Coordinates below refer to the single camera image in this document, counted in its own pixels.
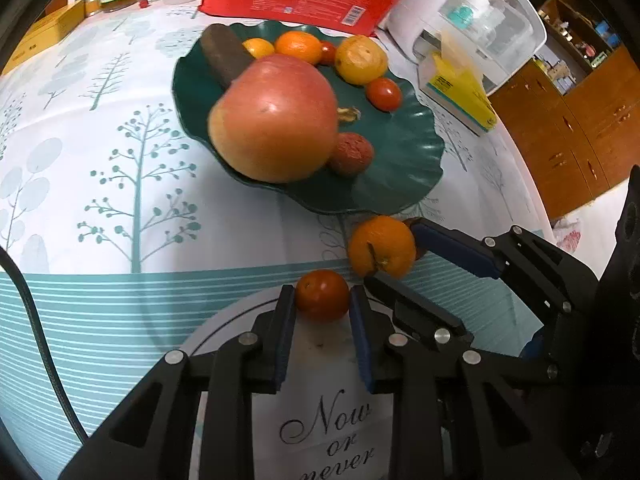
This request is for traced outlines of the large red apple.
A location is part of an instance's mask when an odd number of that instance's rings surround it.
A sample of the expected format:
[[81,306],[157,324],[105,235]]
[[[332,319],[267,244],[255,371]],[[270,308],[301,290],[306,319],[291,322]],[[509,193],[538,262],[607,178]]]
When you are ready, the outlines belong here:
[[311,64],[273,54],[250,64],[208,114],[217,153],[245,177],[304,180],[329,160],[338,137],[337,98]]

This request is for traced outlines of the small orange kumquat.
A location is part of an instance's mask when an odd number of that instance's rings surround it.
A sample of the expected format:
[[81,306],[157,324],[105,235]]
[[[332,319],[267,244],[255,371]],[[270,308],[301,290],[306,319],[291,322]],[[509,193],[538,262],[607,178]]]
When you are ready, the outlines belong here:
[[322,59],[322,43],[309,32],[289,30],[282,34],[274,43],[279,54],[298,58],[311,65],[317,65]]

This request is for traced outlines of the yellow tissue pack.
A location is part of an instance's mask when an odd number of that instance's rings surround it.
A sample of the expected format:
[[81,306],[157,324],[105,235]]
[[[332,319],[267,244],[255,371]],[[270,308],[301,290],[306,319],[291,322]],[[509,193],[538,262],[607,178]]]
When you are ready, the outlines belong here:
[[440,48],[427,53],[418,66],[420,89],[477,136],[488,133],[498,122],[482,76],[471,55],[450,32],[440,34]]

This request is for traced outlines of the teal printed tablecloth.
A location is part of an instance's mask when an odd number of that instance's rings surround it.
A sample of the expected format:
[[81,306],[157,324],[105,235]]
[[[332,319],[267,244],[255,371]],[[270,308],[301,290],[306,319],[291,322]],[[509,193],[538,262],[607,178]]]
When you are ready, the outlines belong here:
[[[213,21],[190,6],[97,15],[1,78],[1,246],[25,274],[64,388],[90,434],[163,354],[217,311],[314,269],[352,280],[358,217],[323,217],[250,188],[183,133],[178,58]],[[398,217],[481,238],[512,224],[550,233],[503,129],[478,138],[419,94],[444,141],[438,185]],[[454,312],[477,347],[516,356],[539,321],[502,282],[437,256],[406,283]],[[232,333],[257,312],[222,310]],[[390,408],[358,377],[347,326],[296,328],[283,391],[256,402],[256,479],[384,478]],[[1,419],[29,465],[56,479],[79,448],[15,288],[1,271]]]

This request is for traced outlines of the wooden cabinet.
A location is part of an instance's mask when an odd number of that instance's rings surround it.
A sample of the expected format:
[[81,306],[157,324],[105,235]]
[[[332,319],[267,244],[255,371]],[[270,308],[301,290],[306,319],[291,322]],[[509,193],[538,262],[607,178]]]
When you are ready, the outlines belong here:
[[551,58],[527,61],[490,102],[556,220],[638,165],[639,65],[590,0],[546,0],[538,14]]

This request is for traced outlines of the tiny red cherry tomato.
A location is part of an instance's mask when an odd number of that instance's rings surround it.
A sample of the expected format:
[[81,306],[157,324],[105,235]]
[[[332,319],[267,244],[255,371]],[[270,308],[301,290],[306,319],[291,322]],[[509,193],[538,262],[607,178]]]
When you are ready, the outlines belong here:
[[336,47],[332,42],[321,41],[321,56],[319,64],[323,66],[333,66],[335,63]]

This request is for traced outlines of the yellow lemon fruit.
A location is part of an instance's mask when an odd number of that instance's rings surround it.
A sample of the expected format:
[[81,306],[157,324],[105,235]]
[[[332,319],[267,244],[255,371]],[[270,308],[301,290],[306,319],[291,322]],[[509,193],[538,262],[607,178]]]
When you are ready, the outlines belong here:
[[367,36],[347,37],[335,52],[335,70],[344,81],[355,86],[365,86],[384,76],[387,67],[387,54]]

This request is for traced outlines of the dark overripe banana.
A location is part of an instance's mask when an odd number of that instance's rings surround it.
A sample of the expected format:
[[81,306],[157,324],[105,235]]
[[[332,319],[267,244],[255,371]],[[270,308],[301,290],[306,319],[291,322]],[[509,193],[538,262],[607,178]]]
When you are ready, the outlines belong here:
[[221,88],[227,90],[255,59],[227,25],[211,24],[200,38],[206,62]]

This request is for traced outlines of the brown lychee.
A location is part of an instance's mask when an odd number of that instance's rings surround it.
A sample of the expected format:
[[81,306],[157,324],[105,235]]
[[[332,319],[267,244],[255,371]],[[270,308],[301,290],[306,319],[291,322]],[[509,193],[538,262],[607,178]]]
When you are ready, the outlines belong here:
[[374,147],[364,136],[343,132],[338,135],[328,165],[342,176],[356,177],[370,166],[374,156]]

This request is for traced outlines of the dark green leaf plate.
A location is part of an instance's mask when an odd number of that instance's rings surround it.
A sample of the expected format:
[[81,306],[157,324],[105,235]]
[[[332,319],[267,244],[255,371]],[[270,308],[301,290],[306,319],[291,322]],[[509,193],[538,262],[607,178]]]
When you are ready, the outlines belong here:
[[171,90],[186,135],[203,144],[224,171],[244,185],[282,193],[317,214],[397,214],[423,200],[442,177],[445,144],[435,131],[434,114],[418,102],[410,81],[385,74],[402,93],[398,110],[385,113],[368,101],[363,88],[348,84],[332,67],[318,65],[314,71],[326,78],[341,105],[360,110],[356,122],[341,126],[362,134],[374,147],[371,165],[356,177],[342,177],[323,168],[306,180],[271,184],[245,177],[224,162],[205,125],[224,88],[216,81],[200,44],[178,59]]

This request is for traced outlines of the orange persimmon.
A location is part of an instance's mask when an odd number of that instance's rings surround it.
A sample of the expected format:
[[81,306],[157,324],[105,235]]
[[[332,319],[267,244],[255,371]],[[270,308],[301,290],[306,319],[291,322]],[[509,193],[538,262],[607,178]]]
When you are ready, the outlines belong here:
[[352,231],[347,255],[352,270],[360,278],[382,271],[400,280],[416,261],[416,242],[404,222],[377,216],[361,222]]

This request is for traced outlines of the yellow orange round fruit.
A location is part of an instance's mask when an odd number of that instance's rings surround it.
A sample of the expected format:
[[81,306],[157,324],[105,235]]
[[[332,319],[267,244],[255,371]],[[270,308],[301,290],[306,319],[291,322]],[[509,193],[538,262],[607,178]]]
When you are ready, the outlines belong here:
[[243,47],[253,58],[264,58],[276,53],[274,45],[262,38],[247,39],[243,42]]

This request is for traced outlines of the yellow flat box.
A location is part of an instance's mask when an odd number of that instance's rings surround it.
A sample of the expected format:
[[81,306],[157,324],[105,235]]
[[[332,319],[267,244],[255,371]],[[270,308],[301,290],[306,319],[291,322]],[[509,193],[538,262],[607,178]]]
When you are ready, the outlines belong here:
[[9,57],[2,75],[58,44],[85,19],[85,3],[78,0],[46,15],[29,27],[26,35]]

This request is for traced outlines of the small red cherry tomato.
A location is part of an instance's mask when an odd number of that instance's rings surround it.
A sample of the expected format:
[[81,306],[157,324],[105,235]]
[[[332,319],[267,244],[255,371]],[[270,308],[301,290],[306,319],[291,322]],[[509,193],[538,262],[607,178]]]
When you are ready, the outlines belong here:
[[302,276],[295,286],[295,305],[298,313],[309,321],[338,321],[349,310],[348,284],[335,271],[311,271]]

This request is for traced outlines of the white cosmetic storage box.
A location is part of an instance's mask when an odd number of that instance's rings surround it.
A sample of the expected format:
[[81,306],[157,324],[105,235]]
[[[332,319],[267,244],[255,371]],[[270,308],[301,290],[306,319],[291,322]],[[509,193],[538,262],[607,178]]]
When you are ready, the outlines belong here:
[[480,71],[487,94],[496,92],[547,40],[529,0],[399,0],[383,27],[413,63],[448,38]]

